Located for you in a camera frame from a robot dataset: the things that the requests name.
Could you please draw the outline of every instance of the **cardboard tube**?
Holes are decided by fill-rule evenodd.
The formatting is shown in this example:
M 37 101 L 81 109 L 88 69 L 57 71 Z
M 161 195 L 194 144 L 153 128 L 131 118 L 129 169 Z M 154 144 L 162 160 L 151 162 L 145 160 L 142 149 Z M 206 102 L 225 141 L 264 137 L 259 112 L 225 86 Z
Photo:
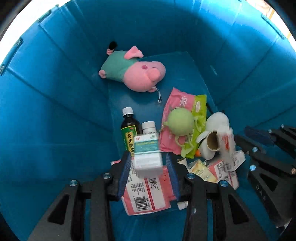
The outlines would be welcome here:
M 211 151 L 218 151 L 219 150 L 219 144 L 218 144 L 218 140 L 217 140 L 217 131 L 210 132 L 205 141 L 207 142 L 207 147 Z

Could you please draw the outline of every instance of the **pink package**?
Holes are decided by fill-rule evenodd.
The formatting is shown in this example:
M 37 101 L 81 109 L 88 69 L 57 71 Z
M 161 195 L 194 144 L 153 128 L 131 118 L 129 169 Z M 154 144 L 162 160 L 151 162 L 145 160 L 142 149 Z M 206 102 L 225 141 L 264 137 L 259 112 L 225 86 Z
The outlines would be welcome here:
M 163 166 L 163 174 L 159 177 L 138 178 L 132 158 L 128 181 L 121 197 L 127 215 L 148 214 L 168 209 L 170 201 L 175 199 L 166 166 Z
M 166 102 L 165 108 L 163 110 L 163 118 L 161 120 L 161 126 L 163 122 L 167 121 L 170 109 L 175 109 L 176 107 L 183 106 L 191 112 L 192 106 L 194 103 L 195 95 L 187 94 L 185 92 L 179 91 L 176 88 L 173 88 L 168 101 Z M 185 136 L 179 137 L 179 143 L 184 144 Z M 176 155 L 181 154 L 181 147 L 178 146 L 175 142 L 175 135 L 171 133 L 168 127 L 164 127 L 163 131 L 159 136 L 159 149 L 161 151 L 173 152 Z
M 211 162 L 207 167 L 211 173 L 217 178 L 218 181 L 227 181 L 234 190 L 239 187 L 236 171 L 228 172 L 223 160 Z

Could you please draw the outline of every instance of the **white pill bottle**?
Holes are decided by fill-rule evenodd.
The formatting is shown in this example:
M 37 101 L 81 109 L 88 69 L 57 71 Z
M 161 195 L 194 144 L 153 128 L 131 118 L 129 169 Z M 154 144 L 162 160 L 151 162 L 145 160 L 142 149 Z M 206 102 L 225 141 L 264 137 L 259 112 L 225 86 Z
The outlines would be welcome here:
M 146 121 L 142 123 L 142 129 L 144 135 L 157 133 L 154 121 Z

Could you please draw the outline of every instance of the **yellow packet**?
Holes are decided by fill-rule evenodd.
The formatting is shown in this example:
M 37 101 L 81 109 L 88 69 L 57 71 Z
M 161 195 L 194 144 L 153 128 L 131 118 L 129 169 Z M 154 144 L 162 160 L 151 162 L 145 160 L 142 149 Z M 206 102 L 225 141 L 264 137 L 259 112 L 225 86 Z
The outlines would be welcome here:
M 209 171 L 209 169 L 203 164 L 201 160 L 197 160 L 192 168 L 189 169 L 189 172 L 196 174 L 201 177 L 204 181 L 217 183 L 217 178 Z

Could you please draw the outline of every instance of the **teal label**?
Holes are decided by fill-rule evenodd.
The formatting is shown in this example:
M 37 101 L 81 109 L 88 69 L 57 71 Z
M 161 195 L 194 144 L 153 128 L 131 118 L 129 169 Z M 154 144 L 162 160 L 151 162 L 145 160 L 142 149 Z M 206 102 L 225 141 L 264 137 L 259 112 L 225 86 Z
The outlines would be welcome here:
M 135 154 L 147 154 L 147 152 L 158 152 L 158 140 L 148 140 L 135 143 Z

